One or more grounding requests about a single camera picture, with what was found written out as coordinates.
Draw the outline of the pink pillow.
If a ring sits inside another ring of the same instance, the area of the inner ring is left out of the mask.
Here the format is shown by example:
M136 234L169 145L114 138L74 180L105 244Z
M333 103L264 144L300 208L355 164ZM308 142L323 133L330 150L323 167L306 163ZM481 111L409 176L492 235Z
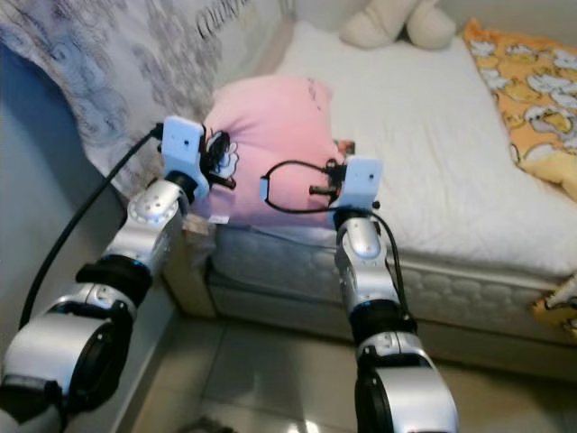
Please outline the pink pillow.
M231 226L333 226L329 199L309 194L310 186L328 185L326 162L343 161L333 97L328 84L306 76L255 76L218 89L205 127L230 136L217 169L235 186L195 199L195 214Z

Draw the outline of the white quilted mattress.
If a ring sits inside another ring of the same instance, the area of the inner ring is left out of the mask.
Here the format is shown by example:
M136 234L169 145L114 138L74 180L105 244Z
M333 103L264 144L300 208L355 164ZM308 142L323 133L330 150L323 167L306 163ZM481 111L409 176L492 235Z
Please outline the white quilted mattress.
M467 47L365 51L300 21L277 70L329 84L334 135L383 161L380 213L425 350L577 381L577 338L531 313L577 283L577 202L516 168Z

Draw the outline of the grey lettered fabric headboard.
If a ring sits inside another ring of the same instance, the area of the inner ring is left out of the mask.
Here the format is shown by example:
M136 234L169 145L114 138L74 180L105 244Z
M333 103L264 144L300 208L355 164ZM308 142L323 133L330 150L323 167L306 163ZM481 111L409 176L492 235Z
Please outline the grey lettered fabric headboard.
M294 0L1 0L0 33L57 84L107 173L165 116L199 120L259 74L293 17Z

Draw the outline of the beige plush toy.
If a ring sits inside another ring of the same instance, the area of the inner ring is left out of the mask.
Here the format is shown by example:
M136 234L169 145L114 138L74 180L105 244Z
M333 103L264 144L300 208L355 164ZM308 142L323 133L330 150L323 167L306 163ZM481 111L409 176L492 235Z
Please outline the beige plush toy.
M374 50L391 45L401 33L422 50L443 50L457 34L457 24L438 0L370 0L339 30L346 44Z

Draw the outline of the yellow cartoon egg blanket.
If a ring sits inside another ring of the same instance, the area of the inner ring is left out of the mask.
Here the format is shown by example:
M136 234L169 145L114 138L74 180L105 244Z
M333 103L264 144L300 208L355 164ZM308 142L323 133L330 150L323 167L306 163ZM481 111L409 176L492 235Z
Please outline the yellow cartoon egg blanket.
M577 205L577 47L522 32L464 25L480 78L493 96L517 168Z

